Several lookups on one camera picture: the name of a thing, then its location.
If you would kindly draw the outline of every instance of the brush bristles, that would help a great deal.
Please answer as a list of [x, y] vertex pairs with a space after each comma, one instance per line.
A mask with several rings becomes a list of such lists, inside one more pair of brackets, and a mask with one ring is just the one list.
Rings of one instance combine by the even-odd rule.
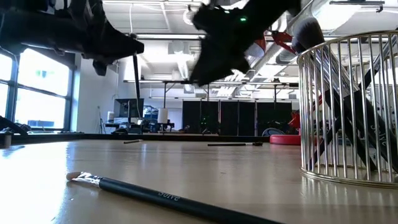
[[303, 47], [303, 45], [301, 45], [296, 38], [293, 38], [292, 40], [292, 48], [299, 54], [306, 50], [305, 47]]
[[67, 174], [67, 180], [71, 181], [71, 180], [79, 177], [80, 174], [81, 174], [81, 172], [70, 172]]
[[319, 22], [314, 17], [303, 19], [294, 29], [294, 37], [305, 49], [310, 49], [325, 41]]

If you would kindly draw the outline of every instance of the fluorescent light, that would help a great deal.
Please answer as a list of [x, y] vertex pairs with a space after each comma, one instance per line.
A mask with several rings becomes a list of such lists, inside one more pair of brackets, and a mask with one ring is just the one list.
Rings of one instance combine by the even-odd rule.
[[189, 54], [147, 54], [147, 63], [177, 63], [193, 61], [193, 55]]
[[139, 40], [199, 40], [205, 35], [197, 34], [137, 34]]
[[194, 6], [200, 6], [201, 2], [198, 1], [191, 1], [191, 0], [168, 0], [168, 1], [156, 1], [156, 0], [150, 0], [150, 1], [138, 1], [138, 0], [103, 0], [102, 1], [104, 4], [187, 4], [189, 3], [190, 5]]
[[248, 82], [248, 85], [283, 85], [288, 83], [272, 83], [272, 82]]
[[[149, 99], [164, 99], [164, 97], [161, 97], [161, 96], [150, 96], [149, 97]], [[166, 99], [176, 99], [176, 97], [166, 97]]]
[[[134, 80], [125, 80], [125, 82], [134, 83], [134, 82], [136, 82], [136, 81], [134, 81]], [[157, 81], [157, 80], [141, 80], [139, 83], [163, 83], [163, 81]]]
[[215, 84], [215, 85], [222, 85], [222, 84], [226, 84], [226, 85], [242, 85], [242, 82], [212, 82], [211, 84]]

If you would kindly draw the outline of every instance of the desk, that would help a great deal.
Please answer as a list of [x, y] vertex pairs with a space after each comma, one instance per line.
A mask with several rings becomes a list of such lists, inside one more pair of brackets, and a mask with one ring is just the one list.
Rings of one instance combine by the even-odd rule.
[[397, 190], [306, 178], [300, 146], [207, 144], [79, 140], [0, 150], [0, 223], [208, 223], [67, 182], [65, 174], [77, 170], [282, 223], [398, 220]]

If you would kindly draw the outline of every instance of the red cushion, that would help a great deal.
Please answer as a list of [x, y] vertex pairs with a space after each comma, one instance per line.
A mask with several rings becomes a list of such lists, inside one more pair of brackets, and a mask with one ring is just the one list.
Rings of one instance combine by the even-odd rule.
[[271, 144], [282, 144], [282, 145], [301, 145], [301, 136], [296, 134], [273, 134], [269, 142]]

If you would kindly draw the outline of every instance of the white wall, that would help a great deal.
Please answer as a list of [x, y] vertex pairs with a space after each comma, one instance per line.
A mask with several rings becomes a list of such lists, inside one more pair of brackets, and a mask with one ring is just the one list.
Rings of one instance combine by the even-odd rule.
[[123, 83], [123, 79], [109, 69], [105, 77], [97, 75], [92, 63], [86, 59], [76, 61], [78, 71], [73, 93], [72, 131], [98, 133], [100, 112], [105, 122], [108, 111], [113, 111], [115, 98], [135, 98], [134, 85]]

